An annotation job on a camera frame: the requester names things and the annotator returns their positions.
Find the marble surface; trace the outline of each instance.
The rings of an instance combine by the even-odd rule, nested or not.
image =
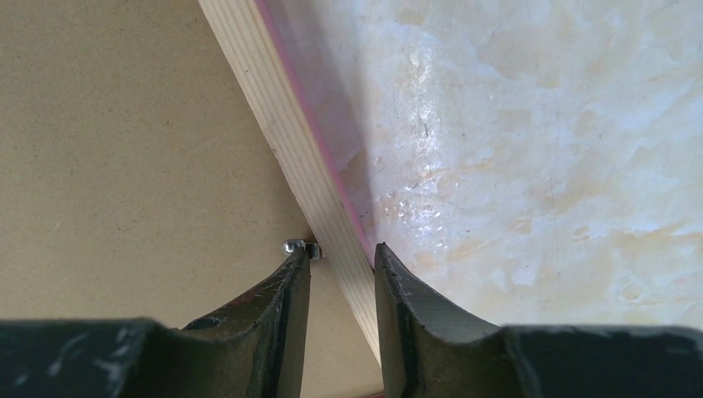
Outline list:
[[[703,327],[703,2],[269,8],[366,236],[440,293]]]

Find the metal bracket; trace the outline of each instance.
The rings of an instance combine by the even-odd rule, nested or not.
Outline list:
[[[385,396],[703,396],[703,332],[677,327],[493,325],[376,247]]]
[[[320,249],[320,245],[314,242],[306,242],[302,239],[289,239],[284,242],[284,253],[291,255],[298,247],[302,247],[308,253],[310,260],[320,260],[325,254]]]
[[[0,320],[0,396],[299,397],[309,299],[300,249],[182,330],[146,318]]]

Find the metal screw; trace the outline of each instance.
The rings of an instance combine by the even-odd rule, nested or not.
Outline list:
[[[310,260],[320,260],[324,257],[320,245],[317,243],[309,243],[302,239],[289,239],[284,242],[284,253],[291,255],[297,248],[303,247],[308,252]]]

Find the pink edge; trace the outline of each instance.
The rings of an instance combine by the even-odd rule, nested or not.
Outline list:
[[[265,0],[255,0],[256,6],[259,9],[259,14],[261,15],[262,19],[264,19],[264,23],[266,24],[266,30],[269,32],[271,40],[274,42],[274,46],[276,47],[276,51],[279,53],[279,59],[281,61],[281,64],[283,64],[286,76],[288,77],[288,82],[293,87],[295,98],[298,100],[298,104],[300,105],[300,108],[303,110],[303,114],[305,115],[305,120],[308,122],[310,130],[313,132],[313,137],[315,138],[315,142],[318,144],[318,148],[320,150],[320,153],[322,154],[322,160],[325,162],[327,172],[329,173],[329,176],[332,179],[332,183],[337,189],[339,197],[342,199],[342,205],[344,206],[344,210],[347,212],[349,220],[351,221],[351,225],[354,227],[354,231],[356,231],[356,235],[359,238],[359,242],[361,243],[361,246],[366,252],[366,258],[373,265],[373,251],[371,251],[371,246],[369,245],[369,240],[366,238],[366,233],[364,233],[363,228],[361,228],[361,221],[359,220],[359,215],[358,213],[356,213],[356,209],[352,205],[352,201],[349,199],[349,195],[347,195],[347,190],[344,189],[344,185],[342,184],[342,180],[339,177],[337,168],[334,166],[334,162],[332,161],[332,156],[330,155],[329,150],[327,149],[327,145],[325,145],[325,140],[322,137],[320,128],[318,127],[318,124],[313,116],[313,111],[310,108],[310,104],[308,103],[307,99],[305,98],[305,94],[303,93],[303,89],[300,86],[298,76],[295,74],[293,63],[291,62],[290,58],[288,58],[288,54],[286,53],[283,46],[283,42],[281,41],[281,38],[279,36],[279,31],[276,29],[276,26],[274,24],[274,19],[271,17],[269,9],[266,7],[264,1]]]

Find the wood grain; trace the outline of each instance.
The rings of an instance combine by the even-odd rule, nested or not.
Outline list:
[[[200,4],[380,362],[370,248],[268,10],[254,0],[201,0]]]

